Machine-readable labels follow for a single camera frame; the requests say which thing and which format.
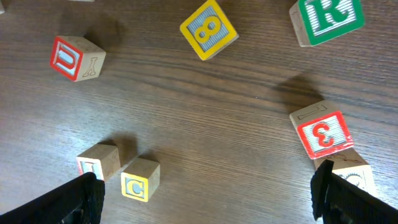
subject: wooden block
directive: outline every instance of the wooden block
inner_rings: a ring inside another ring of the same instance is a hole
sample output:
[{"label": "wooden block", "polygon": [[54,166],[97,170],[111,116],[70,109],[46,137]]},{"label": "wooden block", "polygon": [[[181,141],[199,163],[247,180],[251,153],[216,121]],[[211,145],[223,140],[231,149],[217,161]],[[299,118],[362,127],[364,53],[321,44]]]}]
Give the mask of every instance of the wooden block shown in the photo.
[{"label": "wooden block", "polygon": [[160,164],[137,158],[121,174],[122,194],[148,202],[160,183]]},{"label": "wooden block", "polygon": [[83,37],[56,36],[51,66],[77,82],[100,75],[106,52]]},{"label": "wooden block", "polygon": [[239,37],[216,0],[200,6],[181,24],[180,31],[202,60],[214,57]]},{"label": "wooden block", "polygon": [[371,166],[354,149],[315,159],[315,169],[318,169],[325,159],[335,162],[333,173],[377,197]]},{"label": "wooden block", "polygon": [[97,179],[107,181],[120,166],[119,151],[116,146],[96,144],[81,153],[77,158],[80,175],[93,172]]},{"label": "wooden block", "polygon": [[360,0],[298,0],[289,14],[301,47],[321,44],[365,25]]},{"label": "wooden block", "polygon": [[293,112],[290,120],[311,159],[354,146],[343,113],[330,101],[323,100]]},{"label": "wooden block", "polygon": [[5,12],[6,12],[6,10],[4,10],[4,7],[3,7],[3,5],[1,3],[1,0],[0,0],[0,14],[3,14]]}]

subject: dark brown tabletop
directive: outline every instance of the dark brown tabletop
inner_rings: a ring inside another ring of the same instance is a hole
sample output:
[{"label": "dark brown tabletop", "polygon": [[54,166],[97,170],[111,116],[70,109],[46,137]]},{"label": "dark brown tabletop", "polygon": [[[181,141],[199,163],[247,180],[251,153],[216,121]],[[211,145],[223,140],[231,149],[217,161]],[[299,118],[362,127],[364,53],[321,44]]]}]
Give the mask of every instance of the dark brown tabletop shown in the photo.
[{"label": "dark brown tabletop", "polygon": [[[398,3],[363,0],[366,25],[300,47],[295,1],[223,1],[240,38],[202,62],[179,31],[199,0],[2,0],[0,213],[78,176],[105,139],[159,161],[148,203],[106,183],[102,223],[313,223],[313,162],[289,113],[321,99],[345,115],[398,208]],[[105,49],[98,78],[50,67],[56,35]]]}]

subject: number block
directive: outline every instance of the number block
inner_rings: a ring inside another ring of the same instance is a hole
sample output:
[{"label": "number block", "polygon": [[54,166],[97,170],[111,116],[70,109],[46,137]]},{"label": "number block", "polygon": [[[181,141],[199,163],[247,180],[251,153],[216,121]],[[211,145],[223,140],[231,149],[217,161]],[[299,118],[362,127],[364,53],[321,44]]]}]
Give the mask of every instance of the number block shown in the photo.
[{"label": "number block", "polygon": [[180,30],[202,60],[214,57],[239,37],[215,0],[204,3]]},{"label": "number block", "polygon": [[119,150],[116,146],[96,144],[77,156],[80,175],[93,172],[97,179],[107,181],[120,166]]},{"label": "number block", "polygon": [[311,159],[354,146],[343,114],[327,100],[291,113],[290,120]]},{"label": "number block", "polygon": [[333,173],[377,197],[371,166],[354,149],[315,159],[315,169],[318,169],[325,159],[335,162]]},{"label": "number block", "polygon": [[148,202],[160,183],[160,164],[137,158],[121,174],[122,194]]},{"label": "number block", "polygon": [[4,7],[2,6],[1,0],[0,0],[0,14],[5,13],[6,11],[4,10]]},{"label": "number block", "polygon": [[301,47],[318,45],[365,25],[359,0],[298,0],[289,13]]},{"label": "number block", "polygon": [[100,75],[106,52],[83,37],[56,36],[51,67],[77,82]]}]

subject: green block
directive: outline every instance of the green block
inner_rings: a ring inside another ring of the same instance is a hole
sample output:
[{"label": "green block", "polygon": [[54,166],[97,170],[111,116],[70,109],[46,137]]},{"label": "green block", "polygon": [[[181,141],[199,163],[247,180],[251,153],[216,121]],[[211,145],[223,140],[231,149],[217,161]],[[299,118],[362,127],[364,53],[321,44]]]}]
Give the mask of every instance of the green block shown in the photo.
[{"label": "green block", "polygon": [[310,45],[318,45],[365,25],[359,0],[298,0]]}]

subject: number 3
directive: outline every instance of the number 3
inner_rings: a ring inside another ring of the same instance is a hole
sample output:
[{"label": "number 3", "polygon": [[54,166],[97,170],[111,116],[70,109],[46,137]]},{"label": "number 3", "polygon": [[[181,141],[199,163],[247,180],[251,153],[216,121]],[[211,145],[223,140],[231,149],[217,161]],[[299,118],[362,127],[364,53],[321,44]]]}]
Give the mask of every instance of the number 3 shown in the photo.
[{"label": "number 3", "polygon": [[315,125],[312,129],[312,134],[318,138],[318,143],[322,147],[330,147],[335,143],[335,140],[333,138],[330,138],[328,142],[325,142],[326,136],[322,133],[319,133],[319,129],[324,129],[325,131],[329,131],[329,126],[324,123],[320,123]]},{"label": "number 3", "polygon": [[[209,29],[209,25],[212,22],[215,24],[215,27],[214,29]],[[199,43],[204,44],[210,39],[210,36],[216,35],[218,31],[220,31],[220,29],[221,29],[221,21],[216,16],[209,16],[203,23],[203,26],[199,27],[195,31],[195,39]]]}]

